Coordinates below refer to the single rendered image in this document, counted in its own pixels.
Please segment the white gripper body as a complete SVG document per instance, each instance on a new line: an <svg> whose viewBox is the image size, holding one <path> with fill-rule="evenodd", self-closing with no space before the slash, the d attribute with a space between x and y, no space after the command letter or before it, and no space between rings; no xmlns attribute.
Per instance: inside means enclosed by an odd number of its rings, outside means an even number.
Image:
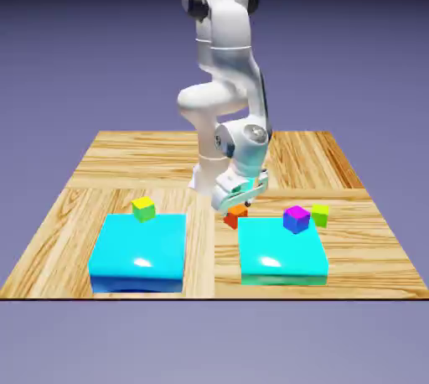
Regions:
<svg viewBox="0 0 429 384"><path fill-rule="evenodd" d="M268 171L263 169L259 176L248 178L227 169L215 181L211 206L221 215L236 205L250 206L252 201L263 194L268 186Z"/></svg>

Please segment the small orange cube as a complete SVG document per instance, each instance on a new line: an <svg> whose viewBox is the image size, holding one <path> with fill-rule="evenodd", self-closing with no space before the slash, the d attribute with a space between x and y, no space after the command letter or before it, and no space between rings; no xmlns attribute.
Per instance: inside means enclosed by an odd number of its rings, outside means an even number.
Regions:
<svg viewBox="0 0 429 384"><path fill-rule="evenodd" d="M232 228L233 230L236 230L238 228L238 220L241 217L247 217L248 216L248 209L247 206L243 204L235 205L228 209L226 215L224 216L224 223Z"/></svg>

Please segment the small purple blue cube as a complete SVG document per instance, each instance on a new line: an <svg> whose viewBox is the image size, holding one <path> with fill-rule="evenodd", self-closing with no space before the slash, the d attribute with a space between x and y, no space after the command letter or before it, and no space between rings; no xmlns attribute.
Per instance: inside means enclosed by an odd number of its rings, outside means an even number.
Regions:
<svg viewBox="0 0 429 384"><path fill-rule="evenodd" d="M309 226L311 214L299 205L294 205L283 212L283 227L293 234L305 231Z"/></svg>

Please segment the small lime green cube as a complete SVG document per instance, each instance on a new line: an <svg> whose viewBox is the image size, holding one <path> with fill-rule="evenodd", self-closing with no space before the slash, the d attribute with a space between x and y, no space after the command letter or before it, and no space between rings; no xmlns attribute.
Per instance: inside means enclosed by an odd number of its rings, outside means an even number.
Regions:
<svg viewBox="0 0 429 384"><path fill-rule="evenodd" d="M328 225L328 206L314 204L311 209L311 217L315 226L326 228Z"/></svg>

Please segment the small yellow green cube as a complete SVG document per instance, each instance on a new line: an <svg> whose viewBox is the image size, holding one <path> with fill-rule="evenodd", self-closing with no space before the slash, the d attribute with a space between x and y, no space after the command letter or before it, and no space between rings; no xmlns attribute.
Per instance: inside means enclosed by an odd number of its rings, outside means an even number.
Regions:
<svg viewBox="0 0 429 384"><path fill-rule="evenodd" d="M153 200L143 196L132 201L132 213L139 222L149 221L156 216L156 208Z"/></svg>

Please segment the large cyan green box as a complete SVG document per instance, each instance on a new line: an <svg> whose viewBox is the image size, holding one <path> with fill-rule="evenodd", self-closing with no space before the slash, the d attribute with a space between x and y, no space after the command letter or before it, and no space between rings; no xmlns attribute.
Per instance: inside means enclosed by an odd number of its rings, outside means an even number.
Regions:
<svg viewBox="0 0 429 384"><path fill-rule="evenodd" d="M281 217L239 219L238 243L243 285L324 285L328 258L317 227L294 234Z"/></svg>

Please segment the large cyan blue box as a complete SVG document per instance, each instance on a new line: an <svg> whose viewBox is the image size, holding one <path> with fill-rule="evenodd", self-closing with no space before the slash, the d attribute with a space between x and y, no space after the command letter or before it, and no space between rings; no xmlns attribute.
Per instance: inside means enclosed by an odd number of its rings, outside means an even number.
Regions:
<svg viewBox="0 0 429 384"><path fill-rule="evenodd" d="M88 261L95 293L180 293L186 252L186 215L106 216Z"/></svg>

